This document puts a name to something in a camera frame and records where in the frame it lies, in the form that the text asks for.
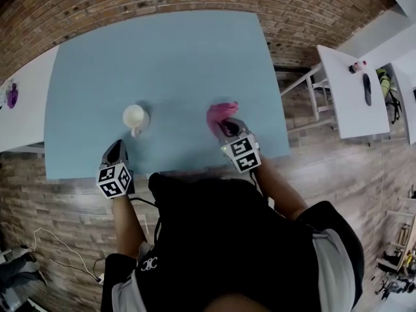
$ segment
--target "black object on table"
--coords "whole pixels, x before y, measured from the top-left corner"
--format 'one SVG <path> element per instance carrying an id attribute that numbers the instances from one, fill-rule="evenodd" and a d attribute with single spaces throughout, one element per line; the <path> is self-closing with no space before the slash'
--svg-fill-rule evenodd
<path id="1" fill-rule="evenodd" d="M 367 74 L 363 75 L 365 102 L 371 106 L 371 82 Z"/>

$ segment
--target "pink rag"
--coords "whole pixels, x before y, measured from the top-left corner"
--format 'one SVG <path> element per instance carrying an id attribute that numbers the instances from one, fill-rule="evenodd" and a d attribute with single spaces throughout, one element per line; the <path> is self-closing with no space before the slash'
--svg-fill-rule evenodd
<path id="1" fill-rule="evenodd" d="M 209 129 L 214 133 L 217 138 L 220 138 L 217 135 L 218 128 L 216 128 L 216 123 L 222 122 L 222 120 L 231 117 L 239 110 L 239 104 L 234 101 L 232 103 L 220 103 L 216 105 L 211 105 L 207 111 L 207 123 Z"/>

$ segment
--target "cable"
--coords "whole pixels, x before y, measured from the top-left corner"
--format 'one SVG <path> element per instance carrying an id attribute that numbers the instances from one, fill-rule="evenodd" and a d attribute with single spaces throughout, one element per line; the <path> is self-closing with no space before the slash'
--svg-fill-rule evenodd
<path id="1" fill-rule="evenodd" d="M 144 202 L 144 203 L 147 203 L 147 204 L 149 204 L 149 205 L 152 205 L 152 206 L 154 206 L 154 207 L 156 207 L 157 208 L 157 206 L 154 204 L 154 203 L 152 203 L 152 202 L 150 202 L 150 201 L 147 201 L 147 200 L 145 200 L 145 199 L 142 199 L 142 198 L 131 198 L 130 199 L 130 201 L 132 201 L 132 200 L 140 200 L 140 201 L 142 201 L 142 202 Z M 155 229 L 155 244 L 156 244 L 156 242 L 157 242 L 157 232 L 158 232 L 158 230 L 159 230 L 159 227 L 160 227 L 160 224 L 161 224 L 161 218 L 159 217 L 159 219 L 158 219 L 158 221 L 157 221 L 157 225 L 156 225 L 156 229 Z M 14 231 L 14 229 L 13 229 L 13 227 L 9 224 L 9 223 L 7 223 L 7 222 L 1 222 L 0 223 L 0 225 L 4 225 L 4 226 L 8 226 L 11 230 L 12 230 L 12 232 L 13 232 L 13 234 L 14 234 L 14 236 L 15 236 L 15 238 L 16 238 L 16 240 L 19 242 L 19 245 L 23 245 L 22 243 L 21 243 L 21 241 L 19 240 L 19 237 L 17 236 L 17 234 L 16 234 L 16 232 Z M 83 270 L 83 269 L 81 269 L 81 268 L 77 268 L 77 267 L 74 267 L 74 266 L 70 266 L 70 265 L 65 265 L 65 264 L 63 264 L 63 263 L 60 263 L 60 262 L 58 262 L 58 261 L 56 261 L 56 260 L 54 260 L 53 258 L 51 258 L 51 257 L 46 257 L 46 256 L 44 256 L 43 254 L 41 254 L 41 253 L 39 253 L 39 252 L 37 252 L 36 251 L 36 247 L 38 246 L 38 241 L 36 240 L 36 232 L 38 232 L 38 231 L 40 231 L 40 230 L 44 230 L 44 231 L 46 231 L 46 232 L 49 232 L 52 236 L 54 236 L 54 238 L 57 240 L 57 241 L 59 241 L 60 243 L 62 243 L 63 245 L 65 245 L 65 247 L 67 247 L 67 249 L 69 249 L 69 251 L 71 251 L 71 252 L 73 252 L 73 253 L 75 253 L 75 254 L 77 254 L 78 256 L 79 256 L 79 258 L 81 259 L 81 261 L 83 262 L 83 265 L 84 265 L 84 268 L 85 268 L 85 270 Z M 42 228 L 42 227 L 39 227 L 37 230 L 35 230 L 35 231 L 33 231 L 33 237 L 34 237 L 34 248 L 32 249 L 32 248 L 28 248 L 28 250 L 30 251 L 30 252 L 33 252 L 33 253 L 36 253 L 36 254 L 39 254 L 39 255 L 41 255 L 42 257 L 44 257 L 45 259 L 49 259 L 49 260 L 52 260 L 54 263 L 57 263 L 58 265 L 61 265 L 61 266 L 64 266 L 64 267 L 68 267 L 68 268 L 72 268 L 72 269 L 76 269 L 76 270 L 80 270 L 81 272 L 83 272 L 83 273 L 85 273 L 85 274 L 88 274 L 88 275 L 90 275 L 90 276 L 92 276 L 97 282 L 100 282 L 100 279 L 97 277 L 97 275 L 96 275 L 96 273 L 94 272 L 94 270 L 95 270 L 95 267 L 96 267 L 96 264 L 97 264 L 97 262 L 98 261 L 101 261 L 101 260 L 105 260 L 106 258 L 101 258 L 101 259 L 97 259 L 97 260 L 95 260 L 94 261 L 94 265 L 93 265 L 93 267 L 92 267 L 92 272 L 90 272 L 89 270 L 88 270 L 88 268 L 87 268 L 87 266 L 86 266 L 86 264 L 85 264 L 85 262 L 84 262 L 84 259 L 83 259 L 83 257 L 81 256 L 81 254 L 79 254 L 78 252 L 76 252 L 76 251 L 74 251 L 74 250 L 72 250 L 65 242 L 63 242 L 62 240 L 60 240 L 52 231 L 50 231 L 50 230 L 47 230 L 47 229 L 44 229 L 44 228 Z"/>
<path id="2" fill-rule="evenodd" d="M 23 244 L 21 243 L 21 241 L 19 240 L 19 237 L 16 235 L 16 232 L 14 232 L 13 227 L 12 227 L 9 223 L 7 223 L 7 222 L 1 222 L 0 224 L 1 224 L 1 225 L 3 225 L 3 226 L 8 225 L 8 227 L 12 230 L 13 235 L 14 235 L 14 236 L 15 236 L 15 238 L 18 240 L 19 245 L 23 245 Z"/>
<path id="3" fill-rule="evenodd" d="M 384 186 L 384 151 L 383 151 L 383 135 L 382 135 L 382 190 L 380 191 L 380 203 L 378 205 L 378 212 L 377 212 L 377 218 L 380 215 L 380 211 L 382 210 L 382 201 L 383 201 L 383 186 Z M 374 239 L 376 238 L 376 227 L 374 228 L 374 232 L 372 233 L 372 239 L 371 239 L 371 245 L 370 245 L 370 253 L 372 252 L 372 245 L 374 244 Z"/>
<path id="4" fill-rule="evenodd" d="M 9 223 L 7 223 L 7 222 L 1 222 L 0 223 L 0 225 L 4 225 L 4 226 L 8 226 L 11 230 L 12 230 L 12 232 L 13 232 L 13 234 L 14 234 L 14 236 L 15 236 L 15 238 L 16 238 L 16 240 L 19 242 L 19 245 L 20 246 L 23 246 L 23 244 L 21 243 L 21 241 L 19 240 L 19 237 L 16 235 L 16 232 L 14 231 L 14 229 L 13 229 L 13 227 L 9 224 Z M 65 265 L 65 264 L 63 264 L 63 263 L 60 263 L 59 261 L 56 261 L 56 260 L 54 260 L 53 258 L 51 258 L 51 257 L 46 257 L 46 256 L 44 256 L 43 254 L 41 254 L 40 252 L 37 252 L 37 251 L 35 251 L 35 249 L 36 249 L 36 247 L 37 247 L 37 241 L 36 241 L 36 235 L 35 235 L 35 233 L 37 232 L 37 231 L 39 231 L 39 230 L 44 230 L 44 231 L 48 231 L 48 232 L 50 232 L 53 236 L 54 236 L 54 238 L 56 238 L 58 241 L 60 241 L 61 243 L 63 243 L 63 245 L 65 245 L 71 252 L 74 252 L 74 253 L 76 253 L 80 258 L 81 258 L 81 261 L 83 262 L 83 264 L 84 264 L 84 267 L 85 267 L 85 269 L 86 270 L 83 270 L 83 269 L 81 269 L 81 268 L 77 268 L 77 267 L 74 267 L 74 266 L 70 266 L 70 265 Z M 42 257 L 44 257 L 45 259 L 49 259 L 49 260 L 52 260 L 54 263 L 57 263 L 58 265 L 61 265 L 61 266 L 64 266 L 64 267 L 68 267 L 68 268 L 72 268 L 72 269 L 76 269 L 76 270 L 80 270 L 81 272 L 84 272 L 85 274 L 88 274 L 88 275 L 90 275 L 90 276 L 92 276 L 96 281 L 99 281 L 99 278 L 97 277 L 97 276 L 95 276 L 95 275 L 93 275 L 93 274 L 91 274 L 90 272 L 89 272 L 89 270 L 87 269 L 87 267 L 86 267 L 86 265 L 85 265 L 85 262 L 84 262 L 84 259 L 81 257 L 81 255 L 78 253 L 78 252 L 76 252 L 76 251 L 74 251 L 74 250 L 72 250 L 67 244 L 65 244 L 64 242 L 62 242 L 57 236 L 55 236 L 55 234 L 54 233 L 52 233 L 51 231 L 49 231 L 49 230 L 46 230 L 46 229 L 44 229 L 44 228 L 42 228 L 42 227 L 40 227 L 39 229 L 37 229 L 37 230 L 35 230 L 34 232 L 33 232 L 33 236 L 34 236 L 34 249 L 31 249 L 31 248 L 27 248 L 30 252 L 32 252 L 32 253 L 36 253 L 36 254 L 39 254 L 39 255 L 41 255 Z"/>
<path id="5" fill-rule="evenodd" d="M 152 202 L 150 202 L 150 201 L 147 201 L 147 200 L 145 200 L 145 199 L 142 199 L 142 198 L 137 198 L 137 197 L 134 197 L 134 198 L 131 198 L 131 199 L 130 199 L 130 201 L 133 201 L 133 200 L 140 200 L 140 201 L 143 201 L 144 203 L 147 203 L 148 205 L 152 205 L 152 206 L 154 206 L 154 207 L 156 207 L 156 208 L 157 208 L 157 206 L 156 206 L 154 203 L 152 203 Z"/>
<path id="6" fill-rule="evenodd" d="M 39 254 L 41 257 L 44 257 L 45 259 L 49 259 L 49 260 L 52 260 L 54 263 L 57 263 L 58 265 L 61 265 L 61 266 L 64 266 L 64 267 L 68 267 L 68 268 L 72 268 L 72 269 L 76 269 L 76 270 L 80 270 L 81 272 L 83 272 L 83 273 L 85 273 L 85 274 L 87 274 L 87 275 L 90 275 L 91 276 L 91 274 L 90 273 L 88 273 L 88 272 L 86 272 L 85 270 L 83 270 L 83 269 L 81 269 L 81 268 L 77 268 L 77 267 L 74 267 L 74 266 L 70 266 L 70 265 L 65 265 L 64 263 L 60 263 L 59 261 L 56 261 L 55 259 L 53 259 L 53 258 L 51 258 L 51 257 L 46 257 L 46 256 L 44 256 L 43 254 L 41 254 L 41 253 L 39 253 L 39 252 L 33 252 L 33 253 L 36 253 L 36 254 Z"/>
<path id="7" fill-rule="evenodd" d="M 85 262 L 84 262 L 84 259 L 83 259 L 83 257 L 81 257 L 81 254 L 79 254 L 78 252 L 76 252 L 76 251 L 74 251 L 74 250 L 72 250 L 65 242 L 63 242 L 63 241 L 61 241 L 57 236 L 55 236 L 55 234 L 52 232 L 52 231 L 50 231 L 50 230 L 47 230 L 47 229 L 44 229 L 44 228 L 42 228 L 42 227 L 40 227 L 39 229 L 37 229 L 37 230 L 35 230 L 35 231 L 33 231 L 33 237 L 34 237 L 34 248 L 31 250 L 32 252 L 35 252 L 36 251 L 36 247 L 38 246 L 38 242 L 36 241 L 36 232 L 38 232 L 39 230 L 44 230 L 44 231 L 46 231 L 46 232 L 49 232 L 52 236 L 54 236 L 54 238 L 55 239 L 57 239 L 59 242 L 61 242 L 61 243 L 63 243 L 63 245 L 65 245 L 66 247 L 67 247 L 67 249 L 69 249 L 69 251 L 71 251 L 71 252 L 73 252 L 73 253 L 75 253 L 75 254 L 77 254 L 79 257 L 80 257 L 80 259 L 81 259 L 81 261 L 83 262 L 83 264 L 84 264 L 84 267 L 85 267 L 85 270 L 96 280 L 96 281 L 99 281 L 99 278 L 97 278 L 97 276 L 95 276 L 93 273 L 91 273 L 89 270 L 88 270 L 88 268 L 86 267 L 86 264 L 85 264 Z"/>
<path id="8" fill-rule="evenodd" d="M 96 274 L 96 272 L 95 272 L 95 269 L 96 269 L 96 263 L 97 263 L 98 261 L 101 261 L 101 260 L 106 260 L 106 257 L 102 257 L 101 259 L 97 259 L 97 260 L 95 260 L 95 261 L 94 261 L 94 266 L 92 266 L 92 272 L 94 273 L 94 275 L 96 276 L 96 278 L 98 278 L 98 276 L 97 276 L 97 274 Z"/>

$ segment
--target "white table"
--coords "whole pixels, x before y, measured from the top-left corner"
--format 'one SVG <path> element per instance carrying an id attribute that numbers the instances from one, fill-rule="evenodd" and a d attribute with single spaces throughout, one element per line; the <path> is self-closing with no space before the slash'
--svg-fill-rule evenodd
<path id="1" fill-rule="evenodd" d="M 319 117 L 320 112 L 330 109 L 335 110 L 339 136 L 341 138 L 362 137 L 390 132 L 384 97 L 375 69 L 365 66 L 363 71 L 352 74 L 348 71 L 348 67 L 358 60 L 356 57 L 321 45 L 318 45 L 317 49 L 321 63 L 281 93 L 281 95 L 284 95 L 295 86 L 306 81 L 316 122 L 297 127 L 288 132 L 332 122 L 332 118 L 320 121 Z M 311 76 L 322 69 L 326 74 L 326 78 L 320 83 L 313 84 Z M 368 106 L 365 102 L 364 73 L 367 73 L 371 82 L 371 106 Z M 329 105 L 328 101 L 326 101 L 325 106 L 318 107 L 314 92 L 314 88 L 317 87 L 330 88 L 333 107 Z"/>
<path id="2" fill-rule="evenodd" d="M 136 174 L 227 164 L 206 123 L 209 105 L 222 101 L 239 103 L 237 117 L 255 131 L 262 153 L 286 156 L 276 91 L 255 14 L 157 14 L 98 28 L 59 47 L 45 114 L 46 176 L 95 177 L 101 156 L 120 138 Z M 132 138 L 122 115 L 138 101 L 151 123 Z"/>
<path id="3" fill-rule="evenodd" d="M 19 97 L 13 109 L 3 105 L 0 110 L 0 153 L 42 152 L 22 147 L 44 141 L 47 91 L 58 49 L 56 46 L 36 57 L 5 81 L 3 86 L 10 80 L 17 84 Z"/>
<path id="4" fill-rule="evenodd" d="M 396 64 L 391 64 L 396 90 L 400 96 L 406 133 L 410 144 L 416 142 L 416 98 L 408 75 Z"/>

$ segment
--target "floor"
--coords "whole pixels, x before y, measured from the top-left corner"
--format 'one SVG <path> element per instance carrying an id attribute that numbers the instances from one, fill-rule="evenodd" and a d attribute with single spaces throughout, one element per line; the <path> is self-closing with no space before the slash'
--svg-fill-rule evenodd
<path id="1" fill-rule="evenodd" d="M 303 88 L 283 97 L 288 127 L 311 120 L 307 103 Z M 406 144 L 403 121 L 392 128 L 390 140 L 384 135 L 382 141 L 378 138 L 370 146 L 364 138 L 340 141 L 337 131 L 328 125 L 290 134 L 291 155 L 275 160 L 278 170 L 309 205 L 331 201 L 361 239 L 366 271 L 364 295 L 355 309 L 359 312 L 374 311 L 380 305 L 380 297 L 374 295 L 380 282 L 375 259 L 382 251 L 386 230 L 394 226 L 385 221 L 384 214 L 387 209 L 408 206 L 398 203 L 397 198 L 408 194 L 416 176 L 416 149 Z M 22 242 L 33 247 L 33 231 L 50 229 L 84 257 L 90 270 L 96 259 L 114 251 L 111 203 L 99 194 L 93 179 L 46 181 L 44 158 L 37 155 L 3 153 L 0 163 L 0 220 L 7 221 Z M 227 168 L 215 172 L 226 177 L 234 174 Z M 153 200 L 146 177 L 135 177 L 135 187 L 140 197 Z M 134 201 L 134 206 L 153 241 L 157 213 L 140 201 Z M 13 234 L 5 227 L 0 229 L 6 244 L 15 246 Z M 36 250 L 43 255 L 83 267 L 81 260 L 50 234 L 39 232 L 37 240 Z M 28 285 L 26 294 L 50 311 L 99 310 L 101 285 L 91 276 L 39 255 L 37 258 L 49 287 Z M 97 262 L 95 271 L 97 275 L 103 272 L 103 261 Z"/>

